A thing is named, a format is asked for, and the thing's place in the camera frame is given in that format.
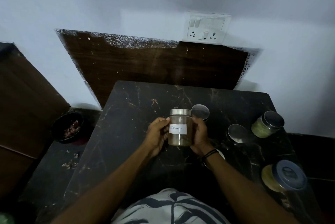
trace forearm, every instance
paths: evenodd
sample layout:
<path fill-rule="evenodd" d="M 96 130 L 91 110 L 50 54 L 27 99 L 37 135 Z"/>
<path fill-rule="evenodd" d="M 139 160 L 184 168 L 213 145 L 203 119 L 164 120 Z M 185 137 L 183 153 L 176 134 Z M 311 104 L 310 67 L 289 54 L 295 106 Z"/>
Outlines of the forearm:
<path fill-rule="evenodd" d="M 150 151 L 140 146 L 117 170 L 58 216 L 52 224 L 98 224 L 115 212 L 137 173 L 148 162 Z"/>
<path fill-rule="evenodd" d="M 220 154 L 212 154 L 207 162 L 241 223 L 298 223 L 266 192 L 229 165 Z"/>

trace brown wooden panel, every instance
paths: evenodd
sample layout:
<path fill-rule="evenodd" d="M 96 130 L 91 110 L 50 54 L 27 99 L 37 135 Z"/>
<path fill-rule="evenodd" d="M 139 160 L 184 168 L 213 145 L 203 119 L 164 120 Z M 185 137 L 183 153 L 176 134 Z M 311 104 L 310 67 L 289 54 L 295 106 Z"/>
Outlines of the brown wooden panel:
<path fill-rule="evenodd" d="M 0 54 L 0 146 L 38 158 L 69 104 L 14 48 Z"/>
<path fill-rule="evenodd" d="M 233 89 L 248 55 L 220 45 L 59 32 L 101 106 L 118 80 Z"/>
<path fill-rule="evenodd" d="M 18 184 L 33 159 L 0 147 L 0 199 Z"/>

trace power outlet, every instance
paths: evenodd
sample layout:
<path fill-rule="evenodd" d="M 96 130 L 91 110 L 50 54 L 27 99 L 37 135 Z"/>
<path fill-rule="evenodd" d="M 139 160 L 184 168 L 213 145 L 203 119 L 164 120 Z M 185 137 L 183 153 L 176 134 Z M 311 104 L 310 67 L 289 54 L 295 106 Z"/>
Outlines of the power outlet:
<path fill-rule="evenodd" d="M 188 13 L 183 41 L 221 45 L 230 15 Z"/>

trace white wall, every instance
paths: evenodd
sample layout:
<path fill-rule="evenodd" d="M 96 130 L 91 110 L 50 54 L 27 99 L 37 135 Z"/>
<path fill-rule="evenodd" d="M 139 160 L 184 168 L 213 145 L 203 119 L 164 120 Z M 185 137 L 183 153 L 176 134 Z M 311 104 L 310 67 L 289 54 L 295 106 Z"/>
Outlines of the white wall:
<path fill-rule="evenodd" d="M 179 41 L 186 10 L 232 14 L 224 45 L 262 49 L 245 80 L 270 94 L 286 130 L 335 137 L 334 0 L 1 0 L 0 41 L 69 104 L 98 109 L 54 29 Z"/>

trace black wristband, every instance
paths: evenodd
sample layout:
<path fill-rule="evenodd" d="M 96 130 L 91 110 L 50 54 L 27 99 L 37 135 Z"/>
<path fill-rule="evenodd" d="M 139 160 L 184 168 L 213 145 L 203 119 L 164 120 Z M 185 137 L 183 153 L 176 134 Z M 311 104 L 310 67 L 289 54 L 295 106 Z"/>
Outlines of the black wristband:
<path fill-rule="evenodd" d="M 201 162 L 204 162 L 205 159 L 207 159 L 209 156 L 211 156 L 214 153 L 218 153 L 218 150 L 213 149 L 213 150 L 209 151 L 208 153 L 206 153 L 203 157 L 201 157 Z"/>

